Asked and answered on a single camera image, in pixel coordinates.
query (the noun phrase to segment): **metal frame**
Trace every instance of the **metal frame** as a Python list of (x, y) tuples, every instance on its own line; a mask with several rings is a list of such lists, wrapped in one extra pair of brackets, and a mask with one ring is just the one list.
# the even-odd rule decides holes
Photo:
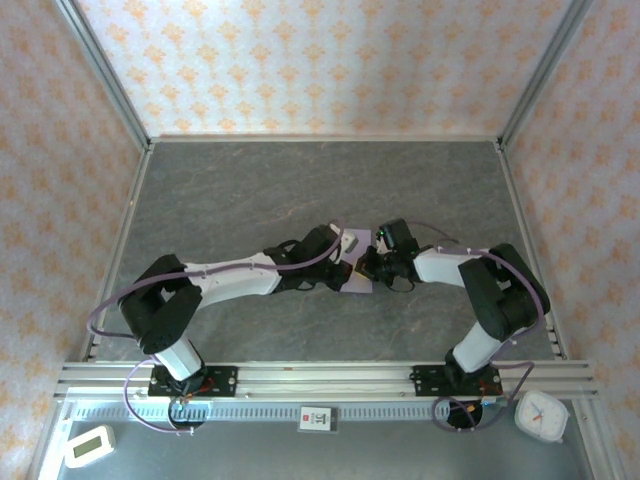
[(113, 106), (120, 114), (129, 135), (131, 135), (138, 148), (146, 148), (149, 145), (149, 135), (82, 9), (78, 6), (76, 0), (56, 0), (56, 4), (64, 15), (71, 31), (79, 40), (89, 65), (96, 73)]
[[(113, 292), (113, 285), (115, 284), (116, 277), (118, 274), (118, 269), (120, 268), (122, 253), (124, 252), (124, 247), (127, 243), (127, 238), (129, 237), (129, 229), (131, 228), (131, 222), (133, 221), (133, 214), (138, 205), (138, 197), (140, 196), (140, 191), (142, 190), (142, 184), (144, 183), (144, 178), (147, 172), (147, 166), (149, 165), (149, 159), (152, 153), (153, 153), (153, 146), (151, 146), (150, 148), (145, 148), (140, 155), (140, 159), (138, 160), (138, 166), (133, 175), (131, 186), (129, 187), (127, 203), (124, 211), (122, 212), (122, 217), (120, 219), (120, 226), (118, 227), (116, 242), (113, 245), (113, 248), (111, 250), (111, 256), (110, 256), (110, 261), (108, 263), (108, 268), (102, 279), (100, 289), (98, 290), (96, 305), (99, 305), (100, 303), (105, 301), (107, 298), (109, 298), (109, 296)], [(96, 326), (98, 327), (103, 326), (106, 313), (107, 313), (106, 310), (102, 311), (102, 313), (100, 314), (100, 317), (96, 322)], [(82, 342), (82, 349), (80, 351), (79, 359), (81, 361), (87, 361), (91, 359), (91, 357), (95, 353), (93, 349), (100, 344), (100, 341), (101, 341), (100, 337), (96, 338), (95, 335), (87, 332)]]
[[(498, 158), (500, 159), (502, 172), (504, 173), (504, 177), (507, 182), (507, 188), (509, 189), (509, 195), (511, 196), (511, 202), (513, 203), (513, 208), (516, 213), (516, 219), (518, 221), (518, 225), (520, 226), (520, 232), (522, 233), (522, 239), (524, 241), (524, 247), (527, 251), (527, 257), (529, 258), (531, 271), (536, 276), (542, 287), (545, 288), (544, 275), (542, 274), (542, 270), (540, 269), (540, 262), (538, 261), (538, 256), (536, 255), (535, 248), (533, 247), (531, 229), (529, 228), (527, 217), (524, 215), (522, 203), (520, 202), (520, 197), (518, 196), (518, 190), (513, 180), (513, 174), (511, 173), (511, 167), (509, 166), (507, 153), (501, 150), (498, 144), (496, 144), (496, 153), (498, 154)], [(549, 336), (549, 342), (551, 343), (551, 349), (553, 353), (562, 359), (569, 358), (567, 349), (568, 343), (563, 333), (562, 326), (560, 325), (558, 319), (554, 314), (553, 306), (549, 313), (545, 315), (545, 319), (547, 321), (547, 334)]]
[[(235, 418), (232, 411), (252, 410), (261, 412), (258, 420), (264, 421), (271, 414), (262, 411), (263, 406), (277, 408), (280, 411), (291, 410), (291, 406), (301, 402), (360, 405), (371, 409), (371, 419), (366, 412), (354, 420), (384, 420), (375, 414), (379, 407), (397, 408), (392, 417), (400, 416), (404, 420), (424, 420), (425, 406), (432, 405), (433, 399), (416, 397), (414, 385), (409, 379), (412, 366), (416, 363), (441, 365), (434, 362), (247, 362), (233, 364), (239, 367), (238, 389), (236, 397), (218, 397), (203, 400), (202, 405), (194, 405), (199, 409), (201, 419), (211, 420), (208, 413), (215, 409), (216, 415), (224, 412), (229, 418), (222, 420), (246, 420)], [(501, 369), (511, 362), (496, 362), (505, 390), (512, 390), (520, 380), (523, 369)], [(622, 466), (611, 442), (604, 416), (599, 402), (599, 385), (594, 379), (593, 369), (588, 361), (536, 361), (535, 368), (524, 382), (521, 392), (544, 390), (556, 398), (572, 402), (578, 416), (578, 424), (582, 436), (589, 466), (596, 480), (624, 479)], [(95, 401), (100, 405), (109, 402), (121, 402), (123, 384), (126, 376), (134, 366), (134, 362), (105, 363), (66, 363), (58, 381), (54, 401), (47, 423), (43, 430), (43, 438), (36, 449), (34, 461), (28, 478), (36, 478), (47, 452), (59, 448), (60, 439), (53, 436), (68, 434), (68, 420), (72, 418), (70, 407), (74, 400)], [(129, 385), (129, 396), (137, 407), (149, 413), (147, 420), (159, 420), (157, 408), (162, 399), (147, 397), (152, 365), (142, 366), (132, 377)], [(461, 400), (477, 397), (460, 397)], [(485, 401), (493, 401), (494, 397), (485, 397)], [(402, 413), (403, 406), (409, 413)], [(106, 407), (106, 415), (114, 416), (113, 408)], [(129, 418), (122, 411), (115, 412), (119, 419)], [(291, 421), (295, 415), (287, 414), (273, 421)], [(65, 431), (57, 431), (57, 422), (65, 421)]]
[(551, 43), (540, 59), (524, 93), (516, 104), (504, 132), (499, 137), (502, 148), (506, 148), (515, 138), (527, 115), (536, 103), (544, 86), (551, 77), (560, 57), (566, 50), (573, 34), (576, 32), (593, 0), (573, 0), (565, 13)]
[(495, 135), (162, 135), (156, 143), (218, 142), (495, 142)]
[[(500, 369), (513, 362), (495, 362), (506, 391), (511, 391), (526, 368)], [(522, 392), (544, 390), (562, 400), (597, 398), (598, 384), (588, 361), (535, 361)], [(235, 397), (216, 402), (406, 402), (416, 397), (409, 379), (413, 365), (442, 362), (245, 362), (215, 363), (239, 368)], [(74, 394), (102, 400), (122, 398), (123, 383), (135, 362), (65, 363), (54, 398)], [(130, 392), (147, 393), (152, 365), (144, 365), (131, 378)], [(458, 397), (473, 400), (478, 397)]]

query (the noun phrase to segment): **small object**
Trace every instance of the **small object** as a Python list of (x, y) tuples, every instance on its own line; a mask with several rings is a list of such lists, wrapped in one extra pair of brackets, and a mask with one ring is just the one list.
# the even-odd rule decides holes
[(516, 425), (523, 432), (547, 443), (562, 442), (569, 412), (558, 399), (531, 390), (518, 403)]
[[(333, 223), (331, 223), (329, 227), (336, 235), (340, 233), (340, 229)], [(345, 229), (344, 232), (342, 232), (342, 238), (340, 239), (340, 249), (343, 253), (351, 253), (358, 244), (358, 241), (359, 238), (356, 233), (352, 230)]]
[[(371, 230), (351, 229), (356, 241), (350, 251), (343, 251), (341, 259), (355, 267), (358, 259), (365, 254), (367, 247), (371, 245)], [(355, 269), (347, 283), (340, 288), (341, 293), (373, 293), (373, 283), (368, 278), (360, 275)]]
[(299, 432), (335, 432), (337, 410), (331, 407), (300, 407)]
[(113, 452), (116, 448), (113, 429), (100, 425), (65, 445), (64, 463), (67, 468), (80, 468)]

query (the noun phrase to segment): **orange floral wallpaper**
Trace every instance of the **orange floral wallpaper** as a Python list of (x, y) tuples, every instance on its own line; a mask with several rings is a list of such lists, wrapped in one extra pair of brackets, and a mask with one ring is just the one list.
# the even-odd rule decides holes
[(570, 1), (80, 3), (152, 136), (495, 137)]
[(22, 479), (139, 153), (55, 2), (2, 2), (0, 71), (0, 477)]
[(571, 354), (640, 478), (640, 3), (594, 2), (508, 152)]

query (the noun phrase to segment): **metal plate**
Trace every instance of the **metal plate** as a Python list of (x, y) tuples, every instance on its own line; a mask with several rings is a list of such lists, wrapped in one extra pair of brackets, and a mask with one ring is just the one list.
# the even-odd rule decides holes
[(409, 377), (416, 387), (416, 397), (460, 397), (502, 395), (498, 370), (488, 366), (482, 375), (454, 387), (445, 376), (444, 365), (416, 365)]
[[(197, 392), (194, 397), (234, 397), (238, 378), (238, 368), (230, 366), (209, 365), (205, 367), (205, 382), (210, 380), (212, 387), (205, 392)], [(154, 367), (151, 378), (157, 380), (149, 383), (150, 397), (179, 397), (183, 392), (169, 385), (171, 375), (165, 367)]]

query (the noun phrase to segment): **label tag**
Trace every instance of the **label tag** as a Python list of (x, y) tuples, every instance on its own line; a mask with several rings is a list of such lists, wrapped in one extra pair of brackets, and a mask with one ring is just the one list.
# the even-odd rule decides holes
[(330, 407), (300, 407), (299, 432), (335, 432), (337, 411)]

